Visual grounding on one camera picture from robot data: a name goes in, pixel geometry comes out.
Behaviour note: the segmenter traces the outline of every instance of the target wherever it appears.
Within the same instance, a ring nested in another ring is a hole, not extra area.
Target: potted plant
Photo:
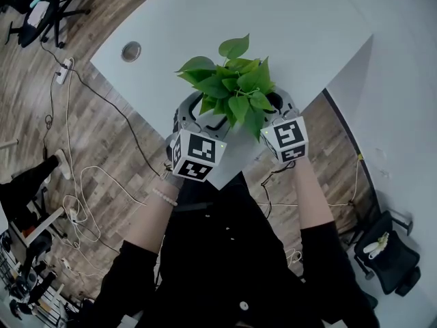
[[[240,58],[248,48],[249,35],[227,40],[218,48],[225,58],[222,66],[197,56],[177,73],[203,92],[200,114],[210,110],[225,114],[231,127],[239,122],[259,141],[264,111],[274,111],[266,97],[273,92],[274,83],[270,80],[268,57],[264,61]]]

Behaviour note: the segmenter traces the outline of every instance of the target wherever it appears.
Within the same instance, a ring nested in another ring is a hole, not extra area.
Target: white button
[[[246,301],[242,301],[240,303],[240,309],[243,310],[243,311],[247,311],[249,309],[249,305],[247,305]]]

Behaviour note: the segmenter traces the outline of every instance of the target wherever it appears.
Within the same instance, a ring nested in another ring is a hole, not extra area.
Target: power strip
[[[67,66],[68,69],[70,69],[72,62],[70,59],[65,58],[64,64]],[[68,69],[61,67],[61,70],[59,71],[61,73],[61,75],[58,75],[56,78],[56,82],[58,84],[60,84],[60,85],[64,84],[64,81],[66,80],[66,77],[67,77]]]

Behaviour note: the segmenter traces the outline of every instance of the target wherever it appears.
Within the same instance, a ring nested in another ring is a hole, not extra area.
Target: forearm
[[[176,201],[179,189],[166,181],[156,185],[156,189]],[[126,241],[157,254],[169,223],[173,206],[155,193],[147,199],[147,206],[141,206],[136,212]]]
[[[298,198],[300,228],[334,221],[328,202],[307,157],[296,160],[294,185]]]

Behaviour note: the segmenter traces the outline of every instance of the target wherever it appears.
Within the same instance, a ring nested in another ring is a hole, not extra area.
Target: sleeve
[[[118,327],[124,315],[141,311],[155,291],[154,267],[158,255],[124,241],[120,255],[102,280],[85,327]]]
[[[355,280],[335,222],[301,230],[305,285],[320,317],[348,327],[378,328],[379,322]]]

